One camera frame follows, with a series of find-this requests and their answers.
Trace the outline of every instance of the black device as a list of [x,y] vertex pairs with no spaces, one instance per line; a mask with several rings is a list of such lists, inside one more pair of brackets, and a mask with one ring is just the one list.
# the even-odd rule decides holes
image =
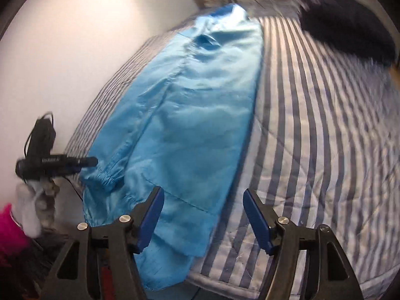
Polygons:
[[353,268],[329,226],[297,226],[278,217],[248,189],[243,207],[260,248],[273,256],[258,300],[289,299],[300,250],[307,250],[300,300],[363,300]]
[[133,254],[149,245],[163,205],[164,191],[157,186],[145,202],[111,224],[80,223],[52,266],[41,300],[103,299],[99,260],[103,249],[108,249],[115,299],[147,300]]
[[95,157],[76,158],[65,154],[51,155],[55,138],[53,114],[48,112],[36,121],[25,143],[25,159],[19,159],[16,163],[15,173],[19,178],[40,180],[65,177],[79,173],[84,167],[97,166],[98,161]]

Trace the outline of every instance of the blue and white striped fabric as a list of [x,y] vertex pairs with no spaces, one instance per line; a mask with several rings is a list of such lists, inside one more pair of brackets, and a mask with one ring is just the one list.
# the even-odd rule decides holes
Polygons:
[[[376,298],[400,268],[399,93],[382,67],[316,42],[293,12],[272,13],[260,19],[264,67],[247,156],[209,251],[187,279],[232,299],[258,297],[271,259],[243,212],[243,192],[252,188],[296,224],[330,225],[365,298]],[[69,141],[69,155],[87,153],[131,81],[175,33],[149,39],[104,86]],[[304,263],[302,251],[293,299]]]

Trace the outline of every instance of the bed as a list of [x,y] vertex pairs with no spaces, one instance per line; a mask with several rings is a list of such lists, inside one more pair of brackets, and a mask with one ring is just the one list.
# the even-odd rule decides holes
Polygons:
[[[399,92],[387,68],[303,32],[296,0],[241,5],[264,36],[249,145],[209,250],[187,280],[232,299],[259,296],[271,258],[260,251],[243,210],[250,188],[297,225],[330,225],[364,297],[377,298],[400,269]],[[148,39],[115,73],[76,128],[68,155],[87,154],[132,80],[194,18]],[[302,251],[293,299],[305,258]]]

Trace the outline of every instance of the dark blue pillow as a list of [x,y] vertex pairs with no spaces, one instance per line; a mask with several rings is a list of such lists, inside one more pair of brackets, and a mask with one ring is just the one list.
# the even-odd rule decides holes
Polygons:
[[301,29],[362,59],[390,65],[395,43],[376,15],[355,0],[300,0]]

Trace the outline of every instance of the black cable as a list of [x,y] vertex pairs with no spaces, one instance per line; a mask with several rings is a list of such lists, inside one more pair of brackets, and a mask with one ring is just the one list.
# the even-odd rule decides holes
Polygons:
[[27,157],[27,145],[28,145],[29,139],[32,136],[32,132],[33,132],[33,129],[30,131],[29,136],[26,139],[25,146],[23,147],[23,154],[25,155],[25,158]]
[[195,300],[195,298],[196,298],[197,295],[199,294],[200,290],[201,290],[201,289],[198,288],[197,291],[196,291],[196,293],[190,298],[190,300]]
[[65,177],[65,176],[63,176],[63,178],[71,184],[73,190],[74,190],[75,193],[78,195],[78,197],[80,198],[80,200],[83,202],[82,196],[78,193],[78,191],[77,191],[77,189],[75,188],[75,186],[74,186],[74,184],[72,183],[72,181],[70,181],[70,180],[69,180],[67,177]]
[[260,5],[261,8],[265,9],[260,2],[258,2],[257,0],[254,0],[254,1],[257,2]]
[[45,118],[47,115],[51,116],[51,126],[54,127],[54,115],[52,111],[48,111],[47,113],[44,113],[44,115],[41,117],[41,120]]

